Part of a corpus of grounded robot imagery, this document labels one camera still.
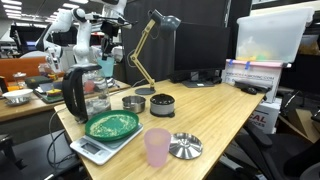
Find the white main robot arm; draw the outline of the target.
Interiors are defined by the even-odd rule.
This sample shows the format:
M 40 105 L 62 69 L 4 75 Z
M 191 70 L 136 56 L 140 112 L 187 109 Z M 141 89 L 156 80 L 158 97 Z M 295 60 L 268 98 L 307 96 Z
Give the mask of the white main robot arm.
M 106 61 L 108 57 L 111 57 L 111 45 L 113 44 L 113 38 L 118 35 L 120 28 L 131 29 L 132 22 L 129 22 L 124 18 L 124 9 L 127 4 L 127 0 L 91 0 L 93 2 L 100 3 L 102 5 L 102 12 L 91 12 L 85 15 L 86 20 L 98 21 L 101 20 L 100 26 L 101 32 L 104 37 L 101 41 L 102 57 L 101 59 Z

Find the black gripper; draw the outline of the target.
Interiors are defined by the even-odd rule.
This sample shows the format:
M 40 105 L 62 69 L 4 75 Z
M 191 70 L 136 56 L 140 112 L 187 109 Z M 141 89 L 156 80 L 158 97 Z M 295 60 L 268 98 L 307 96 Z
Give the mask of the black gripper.
M 100 29 L 105 35 L 108 35 L 108 36 L 103 37 L 102 41 L 101 41 L 102 59 L 104 61 L 106 61 L 111 53 L 111 50 L 110 50 L 111 39 L 110 39 L 110 37 L 117 37 L 119 28 L 115 27 L 113 24 L 111 24 L 107 21 L 103 21 Z

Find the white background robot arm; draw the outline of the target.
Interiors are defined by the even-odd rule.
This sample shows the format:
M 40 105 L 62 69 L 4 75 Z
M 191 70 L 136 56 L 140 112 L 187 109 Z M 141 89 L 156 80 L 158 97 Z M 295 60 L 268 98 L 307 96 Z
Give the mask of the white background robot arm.
M 63 46 L 73 44 L 77 64 L 89 62 L 91 23 L 80 8 L 60 10 L 54 22 L 49 24 L 36 41 L 36 49 L 48 53 L 47 63 L 55 73 L 63 70 L 61 57 Z

